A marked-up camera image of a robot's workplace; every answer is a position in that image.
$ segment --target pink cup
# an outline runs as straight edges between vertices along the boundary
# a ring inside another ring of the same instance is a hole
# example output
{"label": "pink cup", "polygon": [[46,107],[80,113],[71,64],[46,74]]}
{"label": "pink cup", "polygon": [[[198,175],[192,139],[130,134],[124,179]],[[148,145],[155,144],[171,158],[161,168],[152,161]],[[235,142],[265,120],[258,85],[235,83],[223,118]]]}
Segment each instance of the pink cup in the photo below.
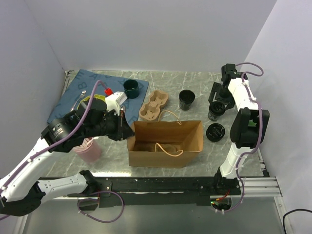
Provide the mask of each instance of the pink cup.
{"label": "pink cup", "polygon": [[97,161],[102,154],[102,150],[95,140],[88,144],[86,149],[80,150],[74,148],[74,152],[87,163]]}

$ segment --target blue cloth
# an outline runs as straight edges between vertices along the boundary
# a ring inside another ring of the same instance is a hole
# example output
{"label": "blue cloth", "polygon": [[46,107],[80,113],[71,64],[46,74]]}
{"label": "blue cloth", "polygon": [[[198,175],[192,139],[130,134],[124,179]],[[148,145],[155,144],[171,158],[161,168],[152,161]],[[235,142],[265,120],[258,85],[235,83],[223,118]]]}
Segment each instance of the blue cloth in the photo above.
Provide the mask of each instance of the blue cloth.
{"label": "blue cloth", "polygon": [[[95,82],[99,79],[102,80],[107,87],[110,87],[113,92],[124,92],[123,83],[128,80],[127,78],[107,76],[96,74],[86,70],[79,70],[76,77],[73,79],[72,83],[69,85],[65,93],[60,98],[58,104],[55,106],[47,122],[50,123],[52,120],[63,117],[65,114],[70,112],[73,104],[79,99],[81,92],[83,90],[86,90],[84,98],[86,96],[89,96],[92,92]],[[139,79],[137,81],[140,89],[139,96],[135,99],[127,99],[123,103],[126,108],[126,119],[129,125],[131,125],[132,122],[138,119],[138,113],[143,104],[149,85],[148,81]],[[96,94],[107,96],[101,84],[97,88]]]}

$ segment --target brown paper bag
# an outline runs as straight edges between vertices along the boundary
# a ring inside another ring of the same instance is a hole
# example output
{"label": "brown paper bag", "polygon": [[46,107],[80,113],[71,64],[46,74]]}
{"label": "brown paper bag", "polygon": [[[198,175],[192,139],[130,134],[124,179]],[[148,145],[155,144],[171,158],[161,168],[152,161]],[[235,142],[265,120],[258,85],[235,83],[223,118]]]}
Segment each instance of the brown paper bag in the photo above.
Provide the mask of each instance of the brown paper bag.
{"label": "brown paper bag", "polygon": [[129,166],[181,168],[203,150],[199,120],[135,121],[131,128],[136,135],[127,139]]}

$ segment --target marble countertop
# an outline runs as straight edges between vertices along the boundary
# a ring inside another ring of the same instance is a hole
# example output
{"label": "marble countertop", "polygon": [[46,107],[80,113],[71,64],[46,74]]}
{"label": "marble countertop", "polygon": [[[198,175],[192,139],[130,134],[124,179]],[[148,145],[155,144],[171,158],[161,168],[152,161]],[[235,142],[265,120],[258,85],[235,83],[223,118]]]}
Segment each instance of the marble countertop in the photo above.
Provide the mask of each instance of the marble countertop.
{"label": "marble countertop", "polygon": [[[224,162],[230,149],[230,128],[235,119],[237,110],[227,110],[220,117],[218,123],[225,127],[226,133],[223,139],[213,143],[206,137],[208,126],[214,122],[208,119],[210,90],[215,81],[220,82],[220,73],[209,72],[109,72],[94,71],[99,74],[107,74],[117,77],[141,79],[148,81],[144,103],[148,101],[148,95],[155,89],[160,89],[169,94],[169,101],[165,110],[177,114],[180,120],[201,120],[204,132],[204,149],[189,165],[180,169],[172,168],[145,168],[128,166],[127,142],[115,142],[107,137],[100,137],[97,141],[102,149],[101,158],[94,163],[86,163],[74,152],[64,154],[60,160],[45,173],[46,177],[73,176],[81,170],[90,170],[95,176],[213,176],[218,167]],[[64,86],[64,91],[77,74],[76,71],[69,72]],[[195,101],[190,110],[182,111],[179,108],[179,92],[190,89],[195,93]],[[175,117],[164,113],[162,120],[175,121]],[[259,156],[257,153],[248,156],[245,160],[242,176],[263,176]]]}

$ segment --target yellow object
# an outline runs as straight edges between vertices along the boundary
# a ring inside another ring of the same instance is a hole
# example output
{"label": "yellow object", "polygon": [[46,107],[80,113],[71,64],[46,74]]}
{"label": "yellow object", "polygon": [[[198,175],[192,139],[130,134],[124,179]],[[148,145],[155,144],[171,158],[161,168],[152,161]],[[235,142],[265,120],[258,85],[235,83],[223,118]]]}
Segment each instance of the yellow object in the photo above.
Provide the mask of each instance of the yellow object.
{"label": "yellow object", "polygon": [[[95,99],[100,99],[102,101],[105,102],[105,96],[104,95],[100,95],[100,94],[95,94],[94,97]],[[79,105],[77,106],[77,109],[78,107],[80,106],[80,104],[83,102],[83,101],[87,101],[90,99],[90,96],[86,96],[83,100],[80,101]]]}

